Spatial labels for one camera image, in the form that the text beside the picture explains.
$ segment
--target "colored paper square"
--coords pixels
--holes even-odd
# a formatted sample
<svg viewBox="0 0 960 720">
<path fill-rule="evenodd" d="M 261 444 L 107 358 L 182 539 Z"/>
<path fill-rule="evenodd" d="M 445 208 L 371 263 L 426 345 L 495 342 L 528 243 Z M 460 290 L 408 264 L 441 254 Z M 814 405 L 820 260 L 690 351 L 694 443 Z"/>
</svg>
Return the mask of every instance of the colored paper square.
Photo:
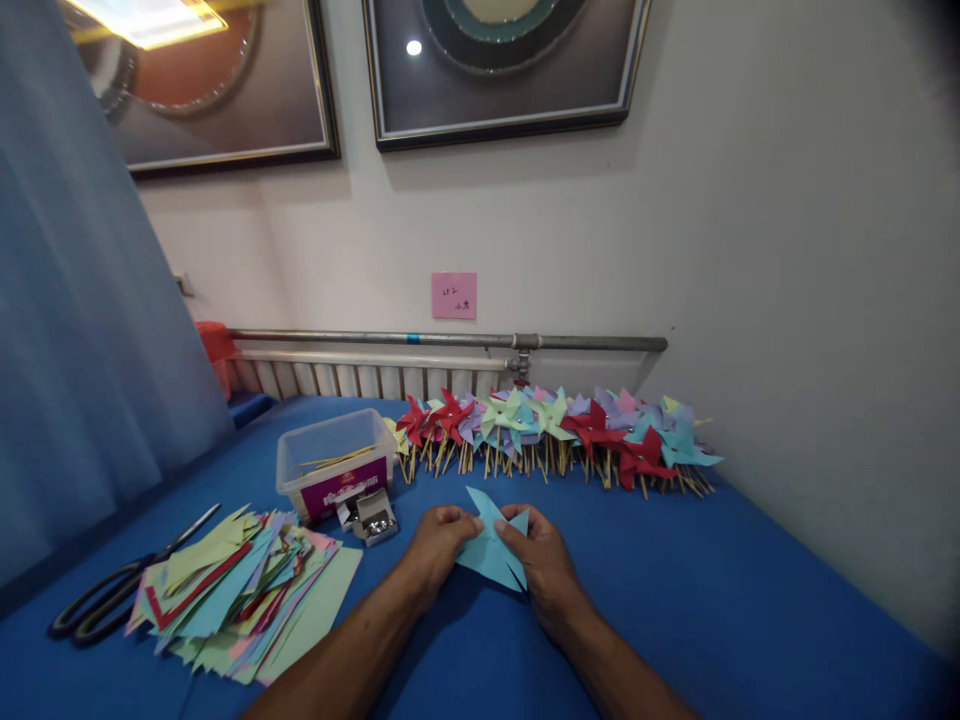
<svg viewBox="0 0 960 720">
<path fill-rule="evenodd" d="M 477 317 L 476 273 L 433 273 L 430 289 L 434 318 L 474 320 Z"/>
</svg>

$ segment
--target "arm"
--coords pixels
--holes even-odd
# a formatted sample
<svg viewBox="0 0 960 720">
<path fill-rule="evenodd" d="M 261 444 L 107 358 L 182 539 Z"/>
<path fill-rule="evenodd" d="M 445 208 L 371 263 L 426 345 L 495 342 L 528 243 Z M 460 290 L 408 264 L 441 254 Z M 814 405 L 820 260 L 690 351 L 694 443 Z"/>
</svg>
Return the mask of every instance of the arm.
<svg viewBox="0 0 960 720">
<path fill-rule="evenodd" d="M 257 698 L 244 718 L 366 716 L 463 543 L 482 527 L 479 518 L 452 505 L 428 510 L 397 567 Z"/>
<path fill-rule="evenodd" d="M 528 507 L 508 505 L 502 512 L 509 520 Z M 530 507 L 529 537 L 502 520 L 496 531 L 523 563 L 540 624 L 570 660 L 604 717 L 696 717 L 593 607 L 563 537 L 549 520 Z"/>
</svg>

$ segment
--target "wall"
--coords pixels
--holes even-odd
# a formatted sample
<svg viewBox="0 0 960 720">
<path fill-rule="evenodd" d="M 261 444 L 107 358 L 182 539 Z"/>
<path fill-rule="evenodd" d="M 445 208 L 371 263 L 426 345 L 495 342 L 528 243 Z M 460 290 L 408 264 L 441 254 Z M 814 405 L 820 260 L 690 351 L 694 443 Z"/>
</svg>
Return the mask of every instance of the wall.
<svg viewBox="0 0 960 720">
<path fill-rule="evenodd" d="M 956 83 L 914 11 L 655 0 L 623 127 L 381 157 L 360 9 L 324 9 L 342 163 L 142 186 L 194 314 L 666 334 L 646 394 L 716 417 L 741 490 L 954 652 Z M 435 270 L 480 273 L 475 323 L 431 320 Z"/>
</svg>

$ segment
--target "picture frame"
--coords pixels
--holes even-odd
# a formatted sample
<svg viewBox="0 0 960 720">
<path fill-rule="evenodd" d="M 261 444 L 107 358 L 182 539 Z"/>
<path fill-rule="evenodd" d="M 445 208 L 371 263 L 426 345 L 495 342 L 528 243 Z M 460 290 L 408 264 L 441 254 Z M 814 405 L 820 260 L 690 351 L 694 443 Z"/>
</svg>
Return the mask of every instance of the picture frame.
<svg viewBox="0 0 960 720">
<path fill-rule="evenodd" d="M 228 30 L 150 51 L 99 26 L 80 44 L 65 6 L 134 179 L 340 157 L 320 0 L 234 2 Z"/>
<path fill-rule="evenodd" d="M 377 148 L 623 123 L 650 4 L 363 0 Z M 511 5 L 523 14 L 483 17 Z"/>
</svg>

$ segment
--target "metal pipe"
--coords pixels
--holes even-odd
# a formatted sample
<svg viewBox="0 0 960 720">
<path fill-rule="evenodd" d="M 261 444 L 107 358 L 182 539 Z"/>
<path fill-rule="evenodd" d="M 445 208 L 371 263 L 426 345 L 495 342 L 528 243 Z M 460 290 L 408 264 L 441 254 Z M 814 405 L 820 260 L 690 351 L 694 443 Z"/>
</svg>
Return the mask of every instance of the metal pipe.
<svg viewBox="0 0 960 720">
<path fill-rule="evenodd" d="M 516 350 L 624 350 L 663 352 L 664 337 L 613 337 L 589 335 L 470 335 L 466 333 L 380 333 L 314 332 L 305 330 L 230 329 L 235 340 L 272 340 L 278 342 L 345 342 L 378 345 L 444 345 L 456 347 L 499 347 Z"/>
<path fill-rule="evenodd" d="M 665 337 L 613 337 L 599 335 L 541 335 L 541 350 L 628 350 L 631 352 L 663 352 Z"/>
<path fill-rule="evenodd" d="M 377 353 L 351 354 L 291 352 L 288 350 L 237 350 L 236 354 L 230 359 L 307 363 L 310 365 L 374 365 L 376 367 L 440 368 L 443 370 L 473 370 L 476 372 L 503 372 L 507 369 L 507 358 L 430 357 Z"/>
<path fill-rule="evenodd" d="M 459 347 L 513 347 L 513 335 L 466 335 L 445 333 L 312 332 L 305 330 L 230 329 L 234 340 L 281 342 L 355 342 L 376 345 L 448 345 Z"/>
</svg>

